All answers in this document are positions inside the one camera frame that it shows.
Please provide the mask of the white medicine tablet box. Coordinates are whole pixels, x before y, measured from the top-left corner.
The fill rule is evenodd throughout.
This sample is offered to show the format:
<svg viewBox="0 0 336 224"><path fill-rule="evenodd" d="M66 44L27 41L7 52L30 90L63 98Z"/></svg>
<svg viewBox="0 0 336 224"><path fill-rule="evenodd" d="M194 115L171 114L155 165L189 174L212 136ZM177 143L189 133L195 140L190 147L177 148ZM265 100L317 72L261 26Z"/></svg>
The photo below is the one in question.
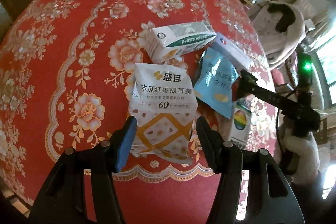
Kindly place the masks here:
<svg viewBox="0 0 336 224"><path fill-rule="evenodd" d="M242 69L250 70L252 60L234 42L220 32L217 33L211 48L228 59L238 72Z"/></svg>

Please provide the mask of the light blue snack bag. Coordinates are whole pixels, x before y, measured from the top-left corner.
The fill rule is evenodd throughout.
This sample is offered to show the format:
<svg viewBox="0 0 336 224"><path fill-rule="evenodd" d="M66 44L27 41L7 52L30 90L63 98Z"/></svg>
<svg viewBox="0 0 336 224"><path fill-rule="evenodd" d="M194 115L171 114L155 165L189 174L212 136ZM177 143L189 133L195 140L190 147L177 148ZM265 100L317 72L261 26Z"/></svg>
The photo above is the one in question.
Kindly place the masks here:
<svg viewBox="0 0 336 224"><path fill-rule="evenodd" d="M221 53L208 47L201 57L201 71L194 84L198 99L227 119L232 116L232 85L238 73Z"/></svg>

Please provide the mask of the white orange snack bag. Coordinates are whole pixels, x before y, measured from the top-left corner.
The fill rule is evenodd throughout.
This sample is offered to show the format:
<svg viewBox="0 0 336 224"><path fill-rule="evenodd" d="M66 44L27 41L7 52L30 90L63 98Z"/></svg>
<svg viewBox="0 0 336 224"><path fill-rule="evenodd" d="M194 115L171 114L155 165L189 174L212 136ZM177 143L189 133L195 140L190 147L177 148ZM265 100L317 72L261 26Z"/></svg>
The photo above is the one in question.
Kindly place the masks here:
<svg viewBox="0 0 336 224"><path fill-rule="evenodd" d="M137 120L137 132L131 153L191 164L189 140L198 103L186 70L136 63L133 76L128 113Z"/></svg>

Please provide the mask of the white green milk carton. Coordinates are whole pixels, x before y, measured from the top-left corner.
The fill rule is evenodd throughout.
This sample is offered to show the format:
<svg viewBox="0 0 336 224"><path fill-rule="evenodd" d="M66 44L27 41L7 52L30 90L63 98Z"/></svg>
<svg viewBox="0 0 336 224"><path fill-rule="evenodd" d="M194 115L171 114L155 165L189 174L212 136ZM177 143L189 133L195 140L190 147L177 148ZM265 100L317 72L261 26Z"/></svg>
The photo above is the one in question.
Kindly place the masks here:
<svg viewBox="0 0 336 224"><path fill-rule="evenodd" d="M206 20L153 28L144 46L151 61L163 63L204 48L217 33Z"/></svg>

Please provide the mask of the white green medicine box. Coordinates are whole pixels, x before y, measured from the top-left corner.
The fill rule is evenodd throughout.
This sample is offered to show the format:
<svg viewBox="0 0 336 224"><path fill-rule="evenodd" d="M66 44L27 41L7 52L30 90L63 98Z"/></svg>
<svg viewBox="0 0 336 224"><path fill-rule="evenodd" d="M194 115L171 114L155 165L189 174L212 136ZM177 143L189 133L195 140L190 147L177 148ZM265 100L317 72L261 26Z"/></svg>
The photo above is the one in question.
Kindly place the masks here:
<svg viewBox="0 0 336 224"><path fill-rule="evenodd" d="M245 105L236 103L229 141L240 149L246 149L251 129L251 111Z"/></svg>

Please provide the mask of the white chair with coat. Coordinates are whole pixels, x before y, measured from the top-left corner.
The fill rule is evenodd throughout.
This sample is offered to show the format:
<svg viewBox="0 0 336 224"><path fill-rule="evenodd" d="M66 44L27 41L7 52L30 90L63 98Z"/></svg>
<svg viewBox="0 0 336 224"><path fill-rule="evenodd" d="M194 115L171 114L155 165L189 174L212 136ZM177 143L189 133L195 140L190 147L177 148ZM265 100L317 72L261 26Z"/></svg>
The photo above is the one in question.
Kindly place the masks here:
<svg viewBox="0 0 336 224"><path fill-rule="evenodd" d="M305 21L294 5L265 0L252 20L269 68L275 69L295 51L306 36Z"/></svg>

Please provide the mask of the red floral tablecloth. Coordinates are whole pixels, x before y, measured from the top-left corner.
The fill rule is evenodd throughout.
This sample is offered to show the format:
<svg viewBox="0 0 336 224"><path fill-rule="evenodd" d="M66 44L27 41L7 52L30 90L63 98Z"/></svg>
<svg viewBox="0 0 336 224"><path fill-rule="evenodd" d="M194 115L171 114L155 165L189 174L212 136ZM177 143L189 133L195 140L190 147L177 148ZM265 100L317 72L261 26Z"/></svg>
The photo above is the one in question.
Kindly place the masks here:
<svg viewBox="0 0 336 224"><path fill-rule="evenodd" d="M253 61L274 90L251 21L238 0L33 0L1 43L1 178L33 205L68 147L94 147L126 120L134 63L152 28L207 19ZM192 164L128 158L113 175L127 223L205 223L219 175L197 134Z"/></svg>

